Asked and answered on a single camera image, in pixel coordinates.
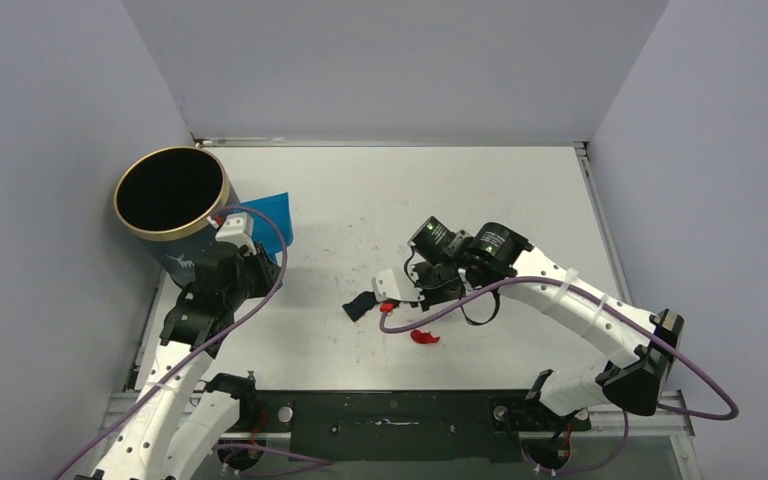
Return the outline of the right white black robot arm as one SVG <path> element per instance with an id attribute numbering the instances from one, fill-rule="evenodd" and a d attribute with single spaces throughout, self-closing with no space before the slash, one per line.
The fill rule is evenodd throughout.
<path id="1" fill-rule="evenodd" d="M 423 307 L 488 292 L 495 303 L 510 299 L 538 310 L 603 354 L 579 371 L 540 372 L 525 402 L 532 425 L 548 429 L 602 404 L 639 416 L 655 413 L 674 363 L 663 347 L 676 347 L 684 327 L 678 314 L 643 310 L 595 288 L 496 222 L 471 235 L 431 216 L 407 245 L 421 259 L 406 272 Z"/>

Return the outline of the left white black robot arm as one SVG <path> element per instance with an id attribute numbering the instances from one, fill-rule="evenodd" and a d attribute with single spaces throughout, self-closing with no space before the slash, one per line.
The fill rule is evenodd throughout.
<path id="1" fill-rule="evenodd" d="M 255 301 L 257 313 L 276 294 L 284 269 L 253 241 L 219 241 L 196 261 L 163 321 L 154 361 L 134 405 L 100 434 L 111 441 L 91 479 L 187 479 L 229 428 L 257 420 L 250 378 L 218 374 L 207 400 L 191 415 L 191 395 L 216 359 L 223 340 L 240 326 L 237 310 Z"/>

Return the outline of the blue hand brush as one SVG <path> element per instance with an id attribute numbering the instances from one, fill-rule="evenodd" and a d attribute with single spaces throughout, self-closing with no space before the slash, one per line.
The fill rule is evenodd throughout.
<path id="1" fill-rule="evenodd" d="M 349 302 L 344 303 L 341 308 L 352 322 L 357 322 L 368 312 L 378 308 L 383 300 L 383 297 L 380 297 L 373 291 L 364 291 Z"/>

